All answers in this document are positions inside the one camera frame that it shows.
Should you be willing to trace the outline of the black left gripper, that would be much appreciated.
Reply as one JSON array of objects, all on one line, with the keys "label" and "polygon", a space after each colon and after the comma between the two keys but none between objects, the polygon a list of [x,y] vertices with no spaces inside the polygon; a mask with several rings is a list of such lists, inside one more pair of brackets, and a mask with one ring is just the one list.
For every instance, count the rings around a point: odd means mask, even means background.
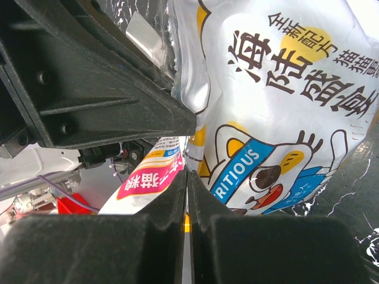
[{"label": "black left gripper", "polygon": [[186,136],[194,114],[84,29],[62,1],[1,2],[1,157]]}]

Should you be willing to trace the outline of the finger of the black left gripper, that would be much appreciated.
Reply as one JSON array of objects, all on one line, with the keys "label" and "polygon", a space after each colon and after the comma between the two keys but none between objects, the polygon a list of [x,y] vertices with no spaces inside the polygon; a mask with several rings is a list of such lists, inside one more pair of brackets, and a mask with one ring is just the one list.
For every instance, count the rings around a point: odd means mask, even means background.
[{"label": "finger of the black left gripper", "polygon": [[[166,1],[62,1],[80,25],[149,79],[167,91],[174,82],[174,55],[164,22]],[[126,28],[137,11],[160,35],[165,49],[165,64],[156,67],[127,37]]]}]

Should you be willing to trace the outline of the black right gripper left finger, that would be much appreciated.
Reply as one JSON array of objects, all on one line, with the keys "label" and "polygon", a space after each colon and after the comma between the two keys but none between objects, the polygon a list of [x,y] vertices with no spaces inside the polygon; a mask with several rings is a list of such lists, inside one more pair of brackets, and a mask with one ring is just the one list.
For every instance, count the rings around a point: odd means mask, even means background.
[{"label": "black right gripper left finger", "polygon": [[180,283],[187,173],[134,215],[32,215],[4,240],[2,283]]}]

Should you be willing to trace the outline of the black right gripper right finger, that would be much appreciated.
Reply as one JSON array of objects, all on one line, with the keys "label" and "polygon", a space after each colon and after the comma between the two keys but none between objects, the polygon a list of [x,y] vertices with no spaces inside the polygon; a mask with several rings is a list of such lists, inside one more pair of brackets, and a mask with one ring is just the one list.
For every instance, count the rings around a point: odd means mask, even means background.
[{"label": "black right gripper right finger", "polygon": [[194,283],[369,283],[348,229],[326,217],[241,216],[187,179]]}]

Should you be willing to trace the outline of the pink white pet food bag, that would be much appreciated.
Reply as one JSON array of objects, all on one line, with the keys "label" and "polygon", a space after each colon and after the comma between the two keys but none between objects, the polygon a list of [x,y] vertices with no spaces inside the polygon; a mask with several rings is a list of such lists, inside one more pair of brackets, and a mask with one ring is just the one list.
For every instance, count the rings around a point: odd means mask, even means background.
[{"label": "pink white pet food bag", "polygon": [[169,1],[173,95],[196,116],[101,208],[131,215],[184,168],[216,205],[262,220],[310,204],[378,112],[377,1]]}]

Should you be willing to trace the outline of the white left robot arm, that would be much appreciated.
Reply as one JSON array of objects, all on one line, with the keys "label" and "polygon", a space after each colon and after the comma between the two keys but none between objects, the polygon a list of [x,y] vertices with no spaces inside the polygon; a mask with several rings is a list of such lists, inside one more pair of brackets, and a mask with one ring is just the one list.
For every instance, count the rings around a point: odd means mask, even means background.
[{"label": "white left robot arm", "polygon": [[165,1],[1,2],[1,183],[194,132]]}]

